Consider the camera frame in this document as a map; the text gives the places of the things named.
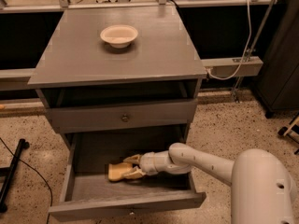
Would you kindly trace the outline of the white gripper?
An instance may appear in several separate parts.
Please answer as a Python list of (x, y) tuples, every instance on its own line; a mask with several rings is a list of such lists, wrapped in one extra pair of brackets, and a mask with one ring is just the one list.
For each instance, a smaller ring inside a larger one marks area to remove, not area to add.
[(164, 158), (164, 152), (149, 152), (142, 157), (140, 154), (127, 157), (123, 160), (124, 162), (139, 165), (141, 169), (136, 166), (128, 172), (123, 173), (122, 177), (134, 180), (142, 178), (145, 175), (157, 175), (165, 167)]

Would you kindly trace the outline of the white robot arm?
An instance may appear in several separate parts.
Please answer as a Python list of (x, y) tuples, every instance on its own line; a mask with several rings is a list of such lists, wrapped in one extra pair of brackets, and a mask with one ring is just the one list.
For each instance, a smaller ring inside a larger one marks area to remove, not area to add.
[(196, 167), (231, 187), (231, 224), (295, 224), (297, 187), (282, 162), (261, 149), (241, 152), (233, 161), (175, 143), (163, 152), (124, 160), (134, 167), (123, 178), (160, 172), (185, 174)]

